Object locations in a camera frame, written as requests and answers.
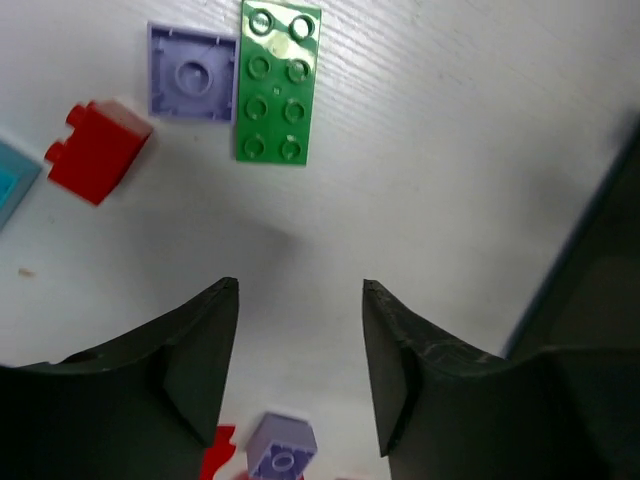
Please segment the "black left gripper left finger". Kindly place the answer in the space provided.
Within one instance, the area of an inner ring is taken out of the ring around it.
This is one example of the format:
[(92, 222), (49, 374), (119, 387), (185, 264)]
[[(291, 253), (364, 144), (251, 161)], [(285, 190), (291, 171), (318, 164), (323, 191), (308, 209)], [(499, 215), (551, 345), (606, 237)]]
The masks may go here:
[(223, 278), (64, 361), (1, 370), (5, 479), (195, 479), (215, 440), (239, 314)]

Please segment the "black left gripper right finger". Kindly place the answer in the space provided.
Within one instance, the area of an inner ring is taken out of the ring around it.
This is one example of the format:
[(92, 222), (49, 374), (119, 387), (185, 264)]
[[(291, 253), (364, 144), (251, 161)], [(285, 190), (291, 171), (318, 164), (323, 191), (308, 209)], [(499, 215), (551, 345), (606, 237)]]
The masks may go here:
[(380, 454), (395, 479), (635, 479), (639, 353), (551, 347), (522, 360), (480, 350), (362, 291)]

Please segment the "cyan rectangular lego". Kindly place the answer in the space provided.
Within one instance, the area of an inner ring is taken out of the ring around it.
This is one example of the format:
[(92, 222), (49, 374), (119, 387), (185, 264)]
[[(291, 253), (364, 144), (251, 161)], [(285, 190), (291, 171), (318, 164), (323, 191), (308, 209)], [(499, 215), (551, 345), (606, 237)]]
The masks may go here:
[(0, 227), (4, 228), (39, 176), (42, 165), (5, 142), (1, 142), (0, 161)]

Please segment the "green lego plate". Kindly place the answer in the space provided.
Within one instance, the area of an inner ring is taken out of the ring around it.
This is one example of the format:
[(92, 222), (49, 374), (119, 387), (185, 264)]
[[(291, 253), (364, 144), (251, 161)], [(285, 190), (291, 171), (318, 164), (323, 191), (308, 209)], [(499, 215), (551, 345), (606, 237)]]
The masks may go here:
[(236, 160), (307, 163), (322, 12), (283, 1), (244, 1)]

